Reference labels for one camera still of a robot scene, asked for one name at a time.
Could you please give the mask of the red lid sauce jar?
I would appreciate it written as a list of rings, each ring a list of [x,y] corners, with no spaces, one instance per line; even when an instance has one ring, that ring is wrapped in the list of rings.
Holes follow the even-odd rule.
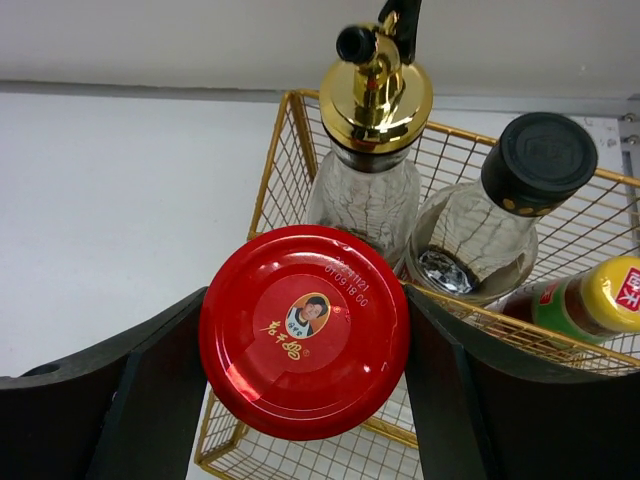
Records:
[[[351,430],[390,397],[408,358],[408,302],[391,267],[335,228],[295,225],[248,241],[202,306],[201,361],[217,399],[276,437]]]

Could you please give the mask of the small red sauce bottle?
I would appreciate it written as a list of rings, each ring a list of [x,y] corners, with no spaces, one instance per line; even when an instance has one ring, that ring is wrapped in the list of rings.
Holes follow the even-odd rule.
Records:
[[[531,283],[489,309],[585,343],[639,332],[639,259],[618,256],[573,276]]]

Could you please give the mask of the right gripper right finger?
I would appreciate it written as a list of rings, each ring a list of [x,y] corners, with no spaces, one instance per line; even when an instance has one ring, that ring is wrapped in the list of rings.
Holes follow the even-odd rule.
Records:
[[[405,377],[427,479],[636,479],[639,376],[525,353],[412,286]]]

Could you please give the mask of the glass cruet gold spout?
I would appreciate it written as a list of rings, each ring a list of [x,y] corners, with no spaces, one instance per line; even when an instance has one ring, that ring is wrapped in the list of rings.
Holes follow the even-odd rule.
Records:
[[[417,215],[420,176],[408,156],[433,105],[431,80],[415,62],[420,11],[418,1],[388,1],[376,22],[346,26],[319,91],[330,150],[307,221],[356,236],[390,266]]]

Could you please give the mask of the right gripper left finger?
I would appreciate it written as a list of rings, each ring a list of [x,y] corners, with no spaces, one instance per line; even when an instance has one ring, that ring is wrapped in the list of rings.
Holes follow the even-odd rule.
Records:
[[[205,293],[2,377],[2,478],[186,478],[207,383],[198,347]]]

